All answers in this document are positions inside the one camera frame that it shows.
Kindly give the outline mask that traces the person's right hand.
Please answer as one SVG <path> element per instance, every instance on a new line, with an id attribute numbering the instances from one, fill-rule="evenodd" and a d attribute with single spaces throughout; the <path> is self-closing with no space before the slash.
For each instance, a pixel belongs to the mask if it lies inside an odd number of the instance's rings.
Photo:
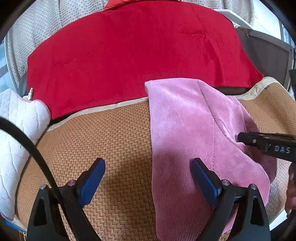
<path id="1" fill-rule="evenodd" d="M 292 164 L 289 167 L 288 170 L 288 174 L 289 174 L 289 180 L 288 180 L 288 184 L 287 184 L 287 199 L 285 202 L 285 211 L 287 214 L 290 214 L 292 212 L 292 210 L 295 210 L 295 206 L 296 206 L 296 193 L 295 193 L 295 172 L 293 170 L 293 166 Z"/>

